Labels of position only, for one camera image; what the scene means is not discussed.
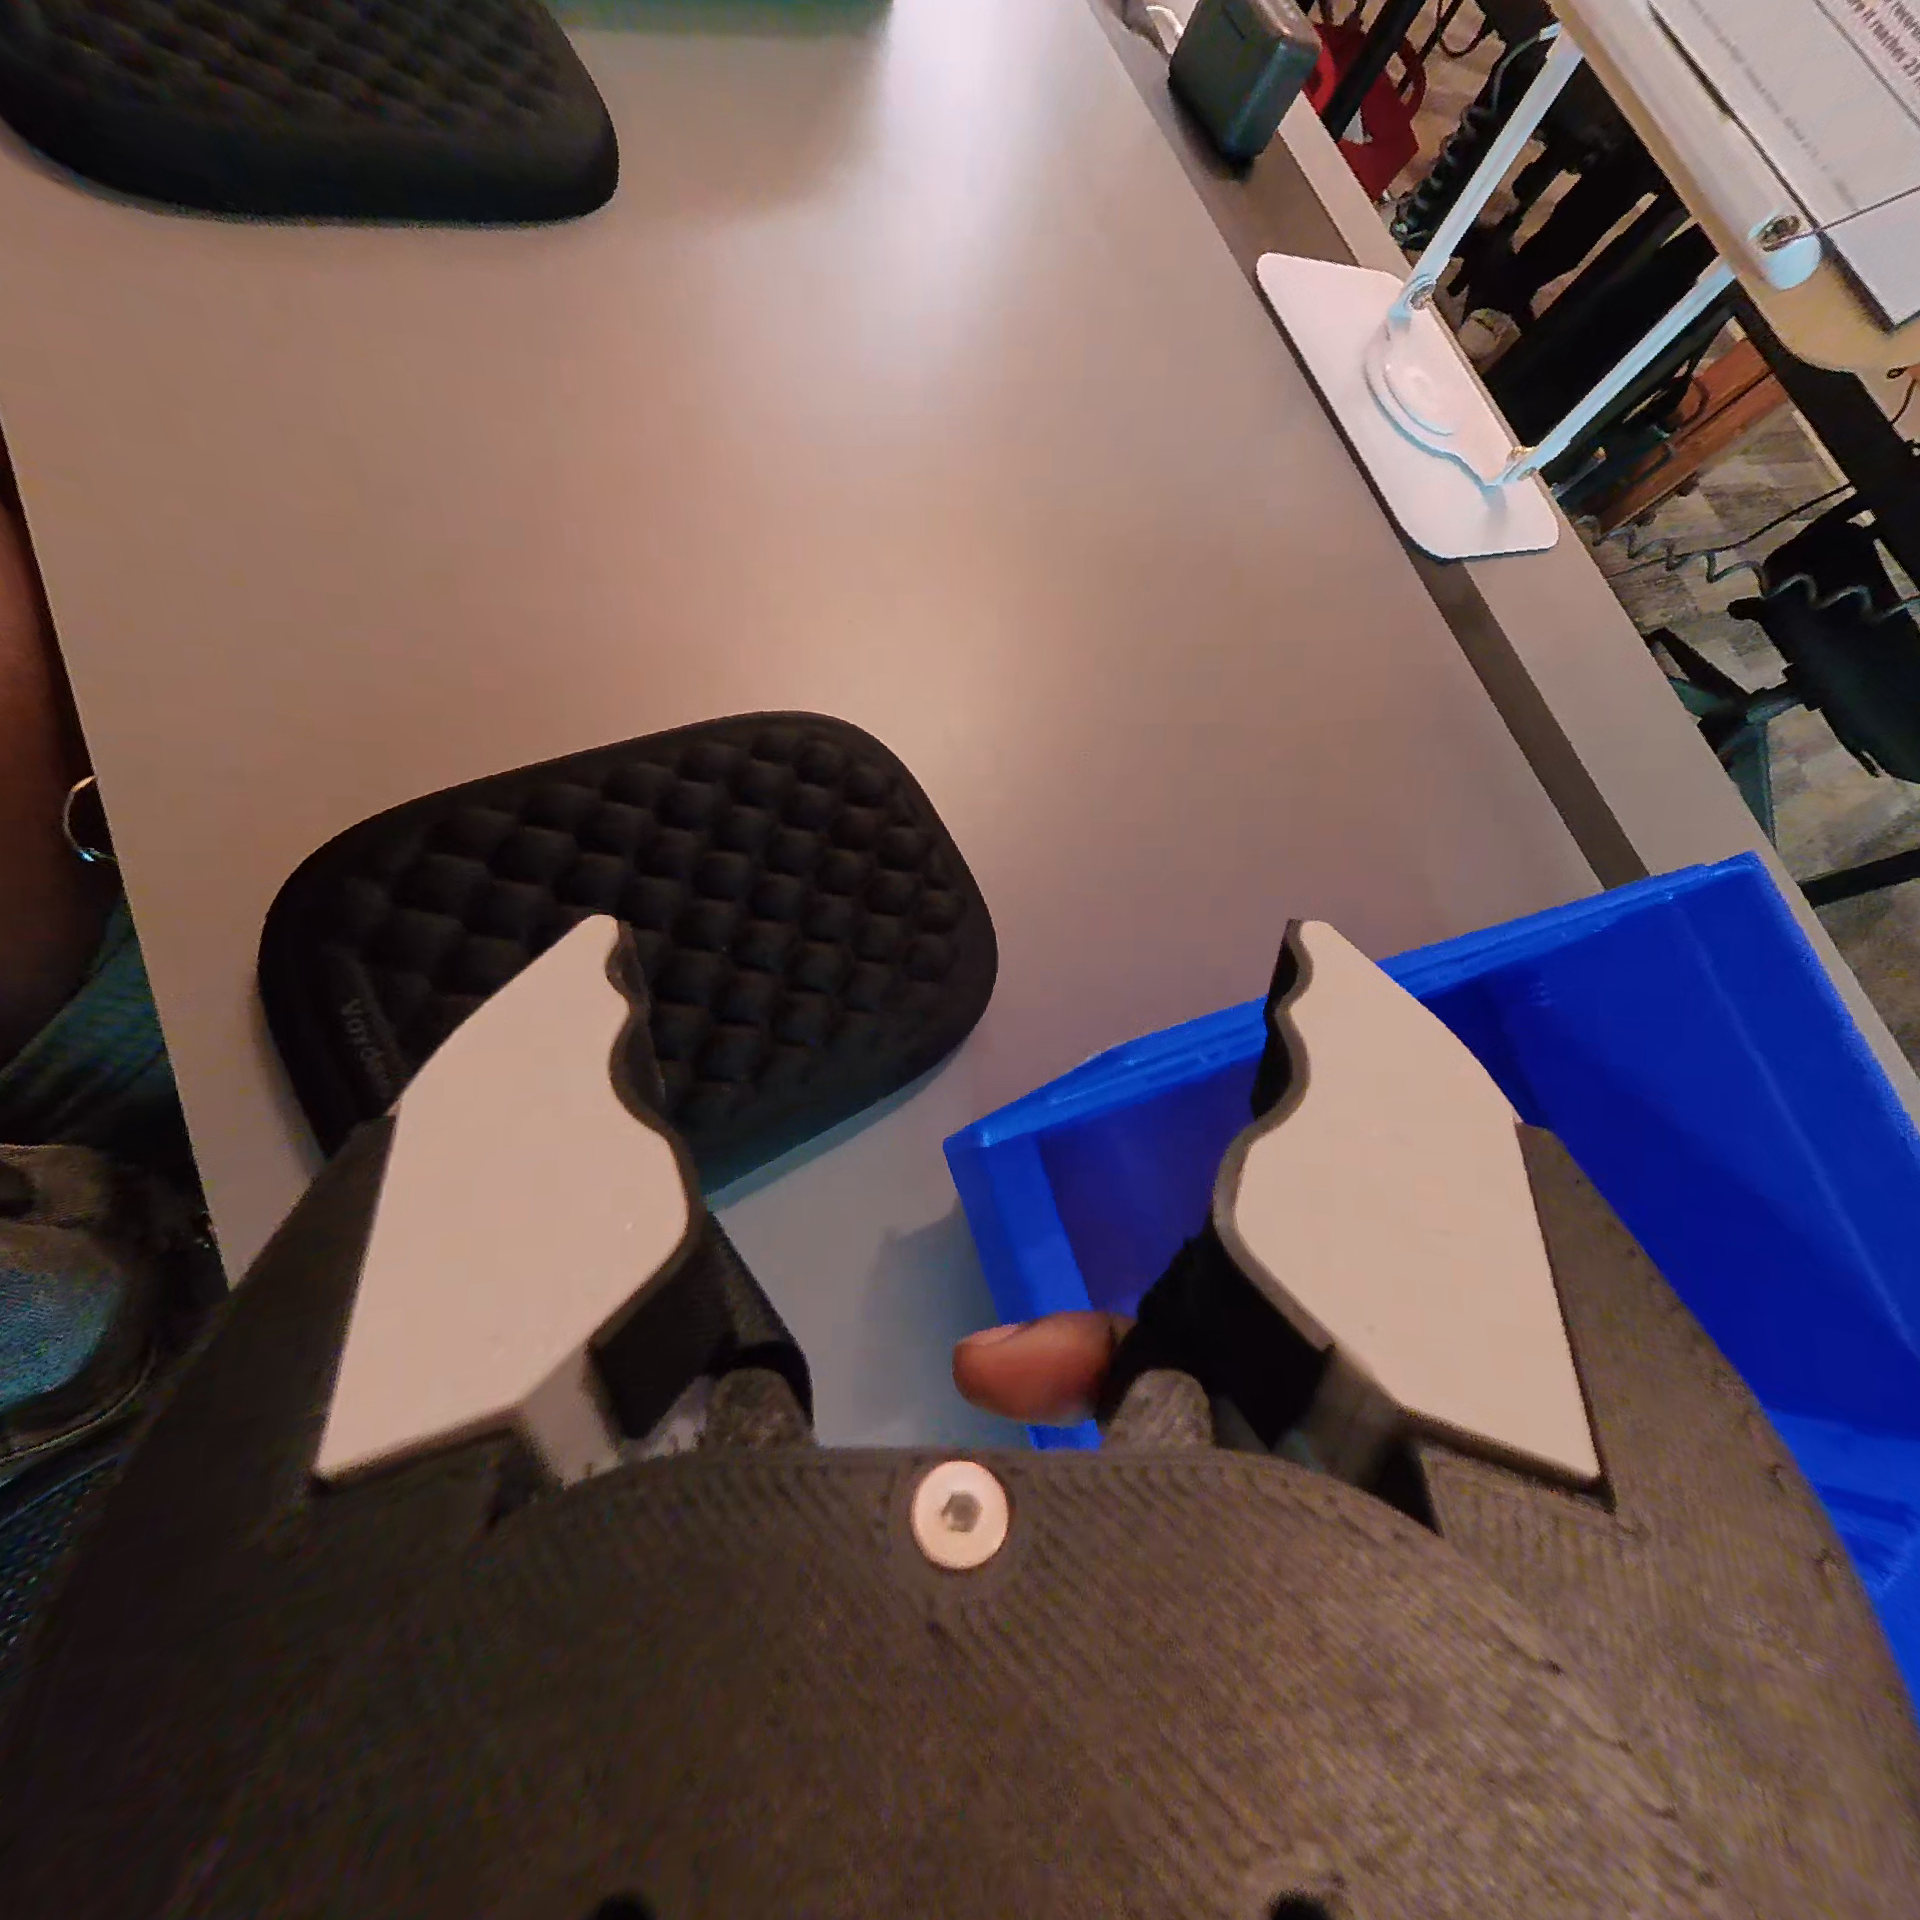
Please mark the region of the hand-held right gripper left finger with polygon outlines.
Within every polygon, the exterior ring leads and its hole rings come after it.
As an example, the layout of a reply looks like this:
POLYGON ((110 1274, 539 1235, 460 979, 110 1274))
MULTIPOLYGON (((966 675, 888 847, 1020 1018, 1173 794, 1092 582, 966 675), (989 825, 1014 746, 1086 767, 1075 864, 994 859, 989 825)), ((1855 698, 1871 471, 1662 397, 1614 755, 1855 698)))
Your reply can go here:
POLYGON ((618 1465, 591 1345, 698 1241, 685 1146, 621 1085, 624 928, 589 917, 464 1018, 390 1107, 314 1473, 348 1486, 509 1438, 572 1486, 618 1465))

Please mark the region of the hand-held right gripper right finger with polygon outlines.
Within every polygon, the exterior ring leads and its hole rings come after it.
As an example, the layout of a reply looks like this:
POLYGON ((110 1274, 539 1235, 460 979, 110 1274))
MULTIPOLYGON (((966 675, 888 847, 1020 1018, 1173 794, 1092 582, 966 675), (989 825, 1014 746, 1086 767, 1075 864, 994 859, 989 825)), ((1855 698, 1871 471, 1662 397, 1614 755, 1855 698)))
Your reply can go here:
POLYGON ((1439 1442, 1567 1489, 1600 1451, 1522 1119, 1466 1042, 1331 923, 1286 923, 1259 1110, 1215 1238, 1316 1362, 1280 1449, 1363 1486, 1439 1442))

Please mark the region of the blue plastic bin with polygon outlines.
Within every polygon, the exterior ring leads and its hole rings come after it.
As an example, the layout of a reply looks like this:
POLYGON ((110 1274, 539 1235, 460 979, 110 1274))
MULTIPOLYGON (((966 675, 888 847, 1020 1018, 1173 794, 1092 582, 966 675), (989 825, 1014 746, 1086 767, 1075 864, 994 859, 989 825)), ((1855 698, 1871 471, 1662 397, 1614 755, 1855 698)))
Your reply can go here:
MULTIPOLYGON (((1380 962, 1557 1133, 1765 1405, 1918 1678, 1918 1144, 1754 854, 1380 962)), ((1003 1320, 1130 1311, 1248 1119, 1262 1005, 944 1142, 1003 1320)))

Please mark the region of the grey desk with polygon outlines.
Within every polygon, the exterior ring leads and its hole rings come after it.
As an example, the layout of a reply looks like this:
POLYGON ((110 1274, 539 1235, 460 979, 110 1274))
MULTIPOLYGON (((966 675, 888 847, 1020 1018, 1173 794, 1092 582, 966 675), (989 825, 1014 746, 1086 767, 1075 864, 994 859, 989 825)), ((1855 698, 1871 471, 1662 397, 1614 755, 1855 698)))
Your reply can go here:
POLYGON ((1284 135, 1234 195, 1100 5, 588 6, 610 203, 272 225, 4 135, 4 430, 231 1274, 315 1149, 255 937, 331 834, 720 712, 840 714, 999 934, 946 1066, 726 1189, 823 1438, 999 1447, 944 1137, 1370 953, 1747 849, 1578 538, 1429 566, 1248 264, 1380 255, 1284 135))

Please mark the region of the white desk stand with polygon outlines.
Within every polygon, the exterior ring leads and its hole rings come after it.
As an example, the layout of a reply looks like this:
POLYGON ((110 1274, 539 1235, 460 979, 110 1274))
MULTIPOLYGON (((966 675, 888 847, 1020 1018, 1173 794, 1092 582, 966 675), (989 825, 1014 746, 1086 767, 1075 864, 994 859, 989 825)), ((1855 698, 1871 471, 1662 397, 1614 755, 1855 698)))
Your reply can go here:
POLYGON ((1538 74, 1404 277, 1282 250, 1259 255, 1255 267, 1259 295, 1390 518, 1439 561, 1550 550, 1563 518, 1544 467, 1736 278, 1711 262, 1535 442, 1511 435, 1454 330, 1432 314, 1432 297, 1459 241, 1582 65, 1563 24, 1547 30, 1542 46, 1538 74))

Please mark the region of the person's right hand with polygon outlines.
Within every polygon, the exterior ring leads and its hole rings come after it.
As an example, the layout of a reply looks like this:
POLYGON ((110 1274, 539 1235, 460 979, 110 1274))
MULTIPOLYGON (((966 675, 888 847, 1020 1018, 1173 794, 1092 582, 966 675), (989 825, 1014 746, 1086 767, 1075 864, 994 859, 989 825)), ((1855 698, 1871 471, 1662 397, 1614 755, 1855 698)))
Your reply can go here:
POLYGON ((1132 1327, 1132 1315, 1096 1310, 982 1327, 956 1343, 950 1378, 965 1400, 1003 1419, 1075 1425, 1094 1416, 1132 1327))

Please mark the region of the black textured wrist pad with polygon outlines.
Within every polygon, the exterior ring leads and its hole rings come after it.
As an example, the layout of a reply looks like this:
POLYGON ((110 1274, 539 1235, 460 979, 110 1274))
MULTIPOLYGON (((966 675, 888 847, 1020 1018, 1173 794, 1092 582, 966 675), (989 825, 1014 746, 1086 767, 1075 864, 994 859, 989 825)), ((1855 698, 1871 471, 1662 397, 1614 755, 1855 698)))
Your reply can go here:
POLYGON ((618 190, 533 2, 4 2, 2 117, 104 193, 269 223, 539 225, 618 190))
POLYGON ((255 992, 325 1154, 580 921, 630 934, 709 1191, 941 1064, 992 911, 922 781, 813 711, 709 718, 388 807, 282 883, 255 992))

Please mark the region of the person's blue trousers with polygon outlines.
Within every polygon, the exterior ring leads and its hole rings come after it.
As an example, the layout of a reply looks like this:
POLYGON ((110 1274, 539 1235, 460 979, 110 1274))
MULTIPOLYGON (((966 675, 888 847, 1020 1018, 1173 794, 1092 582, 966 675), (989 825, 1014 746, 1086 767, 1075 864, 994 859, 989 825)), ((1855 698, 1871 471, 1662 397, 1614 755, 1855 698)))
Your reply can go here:
POLYGON ((104 1451, 223 1293, 131 911, 2 1078, 2 1483, 104 1451))

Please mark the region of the black office chair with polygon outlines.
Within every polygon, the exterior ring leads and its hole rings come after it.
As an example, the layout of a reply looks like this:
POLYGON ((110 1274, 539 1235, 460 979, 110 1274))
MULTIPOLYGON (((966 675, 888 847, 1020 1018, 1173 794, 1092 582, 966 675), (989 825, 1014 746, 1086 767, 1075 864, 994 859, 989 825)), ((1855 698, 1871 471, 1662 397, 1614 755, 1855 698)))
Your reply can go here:
POLYGON ((1819 718, 1871 777, 1916 783, 1916 593, 1893 582, 1869 510, 1837 499, 1754 576, 1730 614, 1758 626, 1780 661, 1774 682, 1743 687, 1670 629, 1645 643, 1765 835, 1778 829, 1770 733, 1791 711, 1819 718))

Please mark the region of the red object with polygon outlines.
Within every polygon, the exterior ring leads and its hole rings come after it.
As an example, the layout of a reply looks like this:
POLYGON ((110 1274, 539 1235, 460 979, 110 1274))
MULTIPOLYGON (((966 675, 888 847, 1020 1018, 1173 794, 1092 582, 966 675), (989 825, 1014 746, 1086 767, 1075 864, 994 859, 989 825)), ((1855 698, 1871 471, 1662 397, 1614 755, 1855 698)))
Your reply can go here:
MULTIPOLYGON (((1322 53, 1304 85, 1304 97, 1314 112, 1325 112, 1338 82, 1348 78, 1360 57, 1363 35, 1325 27, 1322 53)), ((1351 166, 1360 187, 1372 201, 1387 195, 1387 190, 1412 165, 1419 150, 1415 114, 1423 105, 1426 71, 1412 46, 1404 40, 1387 59, 1346 130, 1334 131, 1334 143, 1351 166)))

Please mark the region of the white panel with paper sheet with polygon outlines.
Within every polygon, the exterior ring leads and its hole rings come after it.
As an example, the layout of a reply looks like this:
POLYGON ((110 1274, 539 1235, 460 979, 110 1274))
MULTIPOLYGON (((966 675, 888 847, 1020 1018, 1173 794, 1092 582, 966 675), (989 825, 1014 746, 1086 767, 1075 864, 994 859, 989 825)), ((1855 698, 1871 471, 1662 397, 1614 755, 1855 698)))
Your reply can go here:
POLYGON ((1918 310, 1916 2, 1567 2, 1559 22, 1751 289, 1918 310))

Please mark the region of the dark grey charger case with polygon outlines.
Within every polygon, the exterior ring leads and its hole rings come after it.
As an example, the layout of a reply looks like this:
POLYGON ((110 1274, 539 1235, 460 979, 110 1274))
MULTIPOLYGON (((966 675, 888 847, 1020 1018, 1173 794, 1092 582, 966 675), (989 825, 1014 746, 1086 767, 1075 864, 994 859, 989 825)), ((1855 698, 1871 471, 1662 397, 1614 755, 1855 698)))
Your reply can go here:
POLYGON ((1304 93, 1324 42, 1293 2, 1196 2, 1168 57, 1168 87, 1236 171, 1270 143, 1304 93))

